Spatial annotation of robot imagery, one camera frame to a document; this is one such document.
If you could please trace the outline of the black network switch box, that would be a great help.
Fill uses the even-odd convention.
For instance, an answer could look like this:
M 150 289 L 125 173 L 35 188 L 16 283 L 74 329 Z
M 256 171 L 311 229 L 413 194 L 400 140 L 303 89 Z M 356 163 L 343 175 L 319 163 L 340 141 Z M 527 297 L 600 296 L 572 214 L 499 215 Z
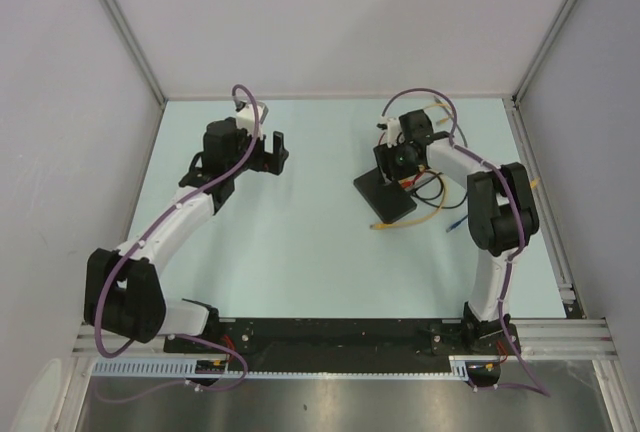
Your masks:
M 393 224 L 414 212 L 417 204 L 397 182 L 388 182 L 374 168 L 355 178 L 353 184 L 383 224 Z

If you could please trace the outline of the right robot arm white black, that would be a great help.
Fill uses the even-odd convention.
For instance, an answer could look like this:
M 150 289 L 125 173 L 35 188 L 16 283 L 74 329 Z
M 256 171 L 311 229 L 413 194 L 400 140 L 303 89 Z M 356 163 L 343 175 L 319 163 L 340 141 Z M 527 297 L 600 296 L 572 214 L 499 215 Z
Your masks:
M 373 196 L 369 203 L 380 221 L 376 229 L 412 226 L 407 214 L 415 202 L 402 186 L 423 172 L 437 171 L 464 188 L 467 224 L 478 247 L 476 276 L 463 308 L 461 341 L 484 353 L 497 341 L 511 342 L 509 295 L 518 257 L 539 230 L 539 215 L 525 167 L 497 166 L 437 132 L 422 109 L 398 118 L 383 117 L 382 141 L 375 147 Z

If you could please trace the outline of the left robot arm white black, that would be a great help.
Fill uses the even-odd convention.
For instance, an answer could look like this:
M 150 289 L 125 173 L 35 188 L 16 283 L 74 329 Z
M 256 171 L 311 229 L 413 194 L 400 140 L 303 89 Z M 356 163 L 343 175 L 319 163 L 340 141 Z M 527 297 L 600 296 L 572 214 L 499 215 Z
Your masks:
M 160 275 L 182 245 L 213 218 L 246 172 L 280 175 L 289 157 L 283 133 L 266 137 L 249 119 L 229 117 L 210 123 L 170 205 L 138 237 L 113 250 L 98 248 L 88 258 L 84 320 L 131 342 L 186 334 L 197 350 L 214 349 L 221 328 L 209 320 L 211 306 L 164 295 Z

